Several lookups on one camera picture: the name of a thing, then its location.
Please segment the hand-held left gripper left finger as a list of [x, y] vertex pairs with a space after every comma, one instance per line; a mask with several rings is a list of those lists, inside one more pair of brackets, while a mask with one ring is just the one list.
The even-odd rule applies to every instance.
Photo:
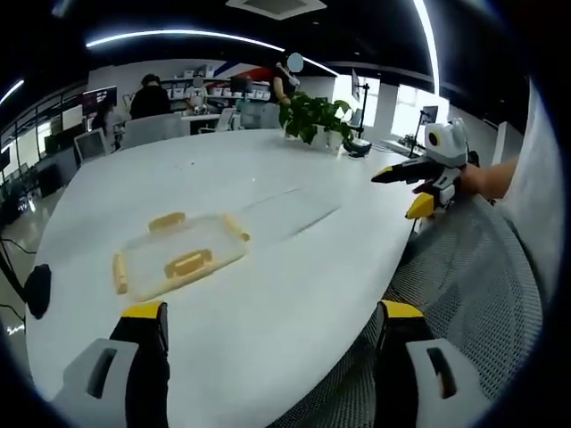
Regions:
[[65, 369], [51, 404], [73, 427], [167, 427], [168, 304], [126, 309]]

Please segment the person's right hand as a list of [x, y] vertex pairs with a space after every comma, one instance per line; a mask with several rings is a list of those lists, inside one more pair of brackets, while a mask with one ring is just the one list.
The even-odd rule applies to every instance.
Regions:
[[468, 163], [460, 171], [459, 189], [465, 194], [483, 194], [485, 190], [485, 170]]

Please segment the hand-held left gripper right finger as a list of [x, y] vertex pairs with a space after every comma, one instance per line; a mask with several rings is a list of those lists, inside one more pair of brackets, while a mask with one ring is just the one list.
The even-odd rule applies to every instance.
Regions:
[[472, 427], [490, 407], [472, 362], [411, 305], [381, 300], [376, 427]]

